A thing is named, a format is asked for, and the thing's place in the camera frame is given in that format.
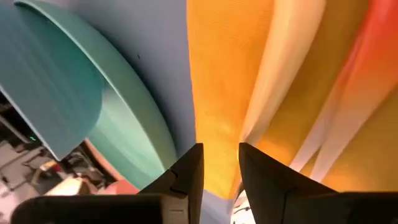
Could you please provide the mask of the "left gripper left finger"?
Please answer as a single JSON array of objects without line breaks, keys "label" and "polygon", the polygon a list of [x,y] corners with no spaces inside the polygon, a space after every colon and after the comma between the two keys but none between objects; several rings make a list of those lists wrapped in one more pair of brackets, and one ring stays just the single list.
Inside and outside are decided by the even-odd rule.
[{"label": "left gripper left finger", "polygon": [[139,212],[144,223],[198,224],[204,186],[203,144],[194,144],[155,181],[139,192],[149,199]]}]

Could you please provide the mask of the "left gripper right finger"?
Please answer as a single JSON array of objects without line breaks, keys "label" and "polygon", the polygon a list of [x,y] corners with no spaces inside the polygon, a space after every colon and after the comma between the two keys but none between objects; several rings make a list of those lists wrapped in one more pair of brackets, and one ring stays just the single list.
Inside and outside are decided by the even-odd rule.
[{"label": "left gripper right finger", "polygon": [[335,192],[245,142],[239,143],[239,167],[256,223],[283,223],[291,193]]}]

